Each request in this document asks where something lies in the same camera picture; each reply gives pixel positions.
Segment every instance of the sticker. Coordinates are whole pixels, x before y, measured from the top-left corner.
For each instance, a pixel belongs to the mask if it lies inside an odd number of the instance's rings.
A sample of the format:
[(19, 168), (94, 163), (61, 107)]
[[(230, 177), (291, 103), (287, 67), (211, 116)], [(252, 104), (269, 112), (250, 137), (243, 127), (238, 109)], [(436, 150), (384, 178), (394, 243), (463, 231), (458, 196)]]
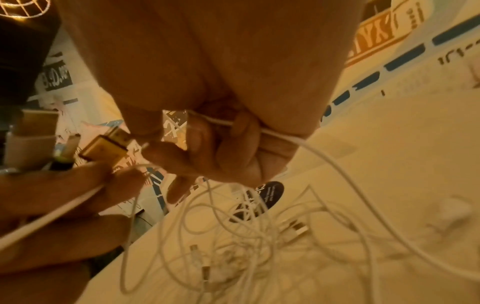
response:
[[(284, 185), (280, 182), (275, 182), (275, 181), (268, 182), (255, 189), (257, 194), (265, 202), (265, 205), (268, 209), (272, 208), (280, 200), (280, 198), (284, 193), (284, 190), (285, 190)], [(244, 197), (248, 198), (248, 201), (250, 202), (250, 204), (254, 206), (255, 216), (259, 216), (262, 212), (261, 206), (255, 205), (255, 200), (249, 190), (247, 190), (243, 194), (244, 194)], [(238, 210), (238, 209), (248, 209), (248, 208), (249, 207), (247, 205), (241, 203), (238, 205), (236, 209)], [(243, 220), (244, 214), (246, 214), (244, 211), (239, 211), (235, 213), (234, 216)], [(249, 214), (246, 214), (246, 215), (247, 215), (247, 218), (245, 220), (250, 220), (250, 215)]]

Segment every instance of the skin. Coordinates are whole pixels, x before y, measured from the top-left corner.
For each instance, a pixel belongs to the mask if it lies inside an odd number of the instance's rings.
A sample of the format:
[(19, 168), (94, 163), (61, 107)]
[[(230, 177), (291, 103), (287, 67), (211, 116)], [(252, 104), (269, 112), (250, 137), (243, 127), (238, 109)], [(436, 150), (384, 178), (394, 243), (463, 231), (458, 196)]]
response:
[[(303, 138), (312, 134), (363, 3), (59, 0), (56, 6), (132, 134), (148, 143), (143, 156), (177, 175), (167, 196), (175, 202), (197, 176), (256, 187), (285, 167), (297, 147), (260, 134), (260, 127)], [(233, 126), (189, 115), (184, 151), (160, 141), (163, 110), (195, 110)], [(0, 252), (2, 302), (74, 302), (88, 281), (80, 261), (127, 237), (126, 218), (92, 214), (136, 195), (143, 181), (136, 170), (112, 175), (102, 164), (0, 176), (2, 233), (106, 183), (78, 210)]]

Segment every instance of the lamp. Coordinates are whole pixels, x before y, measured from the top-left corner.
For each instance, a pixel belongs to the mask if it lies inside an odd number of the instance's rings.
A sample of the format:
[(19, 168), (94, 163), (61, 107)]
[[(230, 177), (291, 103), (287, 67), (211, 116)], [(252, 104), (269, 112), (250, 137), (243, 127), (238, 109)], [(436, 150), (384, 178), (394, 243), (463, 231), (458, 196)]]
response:
[(17, 20), (39, 17), (50, 8), (51, 0), (0, 0), (0, 16)]

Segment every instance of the gold connector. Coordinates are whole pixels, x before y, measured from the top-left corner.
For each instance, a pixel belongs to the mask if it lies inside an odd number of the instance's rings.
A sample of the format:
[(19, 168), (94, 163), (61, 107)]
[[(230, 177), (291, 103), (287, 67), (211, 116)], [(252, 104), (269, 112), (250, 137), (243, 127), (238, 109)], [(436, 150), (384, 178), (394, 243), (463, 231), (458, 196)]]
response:
[(102, 161), (115, 166), (128, 152), (131, 135), (119, 127), (110, 128), (105, 134), (95, 137), (78, 156), (86, 161)]

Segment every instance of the white plug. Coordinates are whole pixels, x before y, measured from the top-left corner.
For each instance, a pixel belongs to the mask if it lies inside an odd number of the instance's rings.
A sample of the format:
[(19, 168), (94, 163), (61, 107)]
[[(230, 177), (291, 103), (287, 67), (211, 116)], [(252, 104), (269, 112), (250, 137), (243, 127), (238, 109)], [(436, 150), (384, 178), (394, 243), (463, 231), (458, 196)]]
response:
[(444, 233), (455, 224), (469, 219), (472, 212), (472, 205), (461, 197), (447, 197), (439, 203), (437, 213), (427, 225)]

